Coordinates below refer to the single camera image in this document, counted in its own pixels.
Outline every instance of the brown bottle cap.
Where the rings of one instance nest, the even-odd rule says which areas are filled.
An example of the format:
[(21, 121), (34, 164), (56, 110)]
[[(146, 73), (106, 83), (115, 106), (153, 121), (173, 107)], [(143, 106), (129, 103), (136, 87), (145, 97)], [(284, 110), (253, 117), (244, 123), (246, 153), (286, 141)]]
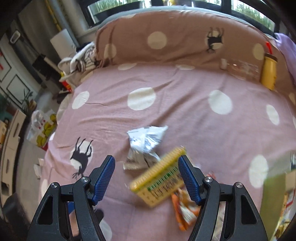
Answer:
[(270, 53), (265, 53), (264, 56), (265, 57), (269, 57), (269, 58), (271, 58), (271, 59), (273, 59), (273, 60), (275, 60), (277, 62), (277, 57), (274, 56), (274, 55), (272, 55), (272, 54), (270, 54)]

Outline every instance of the bottle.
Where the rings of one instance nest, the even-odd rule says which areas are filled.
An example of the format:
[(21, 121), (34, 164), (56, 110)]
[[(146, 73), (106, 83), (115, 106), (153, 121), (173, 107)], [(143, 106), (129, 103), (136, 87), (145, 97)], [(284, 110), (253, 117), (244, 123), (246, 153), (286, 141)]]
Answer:
[(277, 58), (272, 54), (265, 53), (260, 82), (270, 90), (274, 90), (276, 82), (276, 64)]
[(241, 80), (258, 81), (259, 68), (241, 60), (221, 59), (221, 69), (227, 70), (231, 75)]

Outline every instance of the red straw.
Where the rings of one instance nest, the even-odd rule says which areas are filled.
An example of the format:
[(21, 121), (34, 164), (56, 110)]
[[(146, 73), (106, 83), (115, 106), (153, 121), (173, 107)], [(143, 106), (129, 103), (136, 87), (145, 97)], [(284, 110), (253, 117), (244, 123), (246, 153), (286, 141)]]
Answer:
[(271, 49), (270, 42), (266, 42), (266, 46), (267, 46), (268, 49), (269, 49), (269, 53), (272, 54), (272, 49)]

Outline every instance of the window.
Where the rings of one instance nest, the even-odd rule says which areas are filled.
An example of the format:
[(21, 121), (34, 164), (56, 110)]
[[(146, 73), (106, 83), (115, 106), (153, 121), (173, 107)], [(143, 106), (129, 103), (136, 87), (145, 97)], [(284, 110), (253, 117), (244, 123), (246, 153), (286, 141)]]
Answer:
[(78, 0), (89, 26), (107, 17), (132, 9), (151, 6), (186, 5), (226, 13), (241, 18), (262, 32), (279, 31), (280, 19), (262, 0)]
[(257, 22), (261, 23), (271, 31), (274, 31), (275, 23), (271, 21), (268, 17), (266, 17), (264, 14), (257, 11), (255, 8), (249, 6), (248, 4), (245, 4), (239, 0), (232, 0), (231, 8), (256, 20)]

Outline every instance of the white polka dot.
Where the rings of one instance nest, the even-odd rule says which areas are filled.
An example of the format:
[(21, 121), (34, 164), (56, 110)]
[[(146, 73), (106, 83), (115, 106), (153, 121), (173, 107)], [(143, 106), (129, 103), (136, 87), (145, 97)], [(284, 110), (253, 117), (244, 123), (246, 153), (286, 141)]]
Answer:
[(254, 188), (262, 187), (268, 173), (268, 164), (264, 156), (257, 155), (249, 168), (249, 180)]
[(162, 49), (167, 44), (167, 37), (163, 32), (154, 32), (149, 35), (147, 43), (152, 49)]
[(193, 70), (194, 66), (186, 65), (186, 64), (176, 64), (176, 67), (180, 70)]
[(42, 195), (42, 197), (46, 193), (48, 187), (49, 187), (48, 180), (47, 179), (44, 179), (43, 182), (42, 182), (42, 184), (41, 184), (41, 195)]
[(253, 56), (257, 60), (263, 60), (264, 59), (264, 48), (261, 44), (255, 44), (253, 47)]
[(231, 99), (221, 92), (214, 90), (209, 94), (208, 102), (213, 112), (220, 115), (227, 115), (232, 111)]
[(54, 138), (55, 132), (51, 134), (51, 136), (49, 137), (49, 140), (52, 141)]
[(93, 71), (90, 71), (86, 76), (84, 76), (81, 80), (80, 83), (83, 83), (84, 81), (86, 81), (88, 78), (90, 78), (90, 76), (92, 76), (94, 74)]
[[(86, 153), (87, 155), (91, 154), (90, 157), (88, 157), (88, 163), (87, 163), (87, 165), (88, 165), (88, 164), (90, 164), (90, 162), (91, 162), (91, 160), (92, 160), (93, 153), (94, 153), (94, 147), (93, 147), (93, 145), (91, 144), (90, 147), (89, 147), (89, 149), (87, 150), (87, 148), (88, 148), (90, 142), (87, 141), (87, 140), (85, 140), (85, 141), (83, 141), (83, 142), (82, 142), (82, 141), (83, 141), (83, 139), (80, 138), (79, 141), (78, 141), (78, 143), (77, 143), (77, 148), (80, 146), (80, 147), (79, 147), (79, 149), (80, 149), (80, 152), (79, 152), (79, 153)], [(75, 155), (72, 156), (73, 153), (74, 153), (74, 151), (75, 151), (75, 146), (73, 147), (72, 151), (70, 152), (70, 163), (71, 163), (71, 165), (72, 165), (76, 170), (79, 170), (79, 167), (81, 167), (82, 165), (81, 165), (81, 163), (80, 163), (78, 160), (75, 159)]]
[[(209, 34), (209, 33), (207, 32), (207, 34), (206, 34), (206, 36), (205, 36), (205, 45), (206, 45), (207, 48), (209, 48), (209, 43), (208, 43), (208, 39), (209, 39), (209, 37), (208, 37), (208, 34)], [(219, 36), (219, 32), (216, 31), (216, 30), (213, 30), (213, 37), (218, 37), (218, 36)], [(221, 37), (221, 43), (212, 43), (212, 44), (211, 44), (212, 49), (216, 50), (216, 49), (221, 48), (221, 47), (223, 46), (223, 43), (224, 43), (224, 37), (222, 36), (222, 37)]]
[(279, 124), (279, 114), (272, 105), (266, 105), (266, 113), (273, 124)]
[(102, 233), (103, 233), (106, 241), (111, 241), (112, 230), (111, 230), (110, 226), (107, 224), (107, 222), (104, 219), (102, 219), (99, 226), (102, 230)]
[(294, 94), (294, 93), (290, 93), (290, 94), (289, 94), (289, 98), (290, 98), (290, 100), (292, 101), (292, 103), (293, 103), (294, 105), (296, 105), (295, 94)]
[(131, 69), (132, 67), (135, 67), (137, 65), (137, 63), (133, 63), (133, 64), (121, 64), (118, 66), (118, 70), (128, 70)]
[(79, 93), (73, 103), (72, 103), (72, 109), (76, 110), (78, 108), (80, 108), (81, 106), (83, 106), (85, 104), (85, 102), (87, 102), (87, 100), (89, 99), (89, 92), (88, 91), (83, 91), (81, 93)]
[(129, 14), (129, 15), (126, 15), (126, 16), (122, 16), (122, 18), (132, 18), (133, 16), (135, 16), (136, 15), (136, 13), (134, 13), (134, 14)]
[(143, 110), (151, 106), (155, 99), (153, 88), (140, 88), (128, 94), (128, 107), (132, 110)]
[(294, 123), (294, 126), (296, 128), (296, 118), (295, 117), (293, 117), (293, 123)]
[(117, 50), (114, 44), (106, 44), (104, 51), (104, 58), (114, 58), (117, 54)]

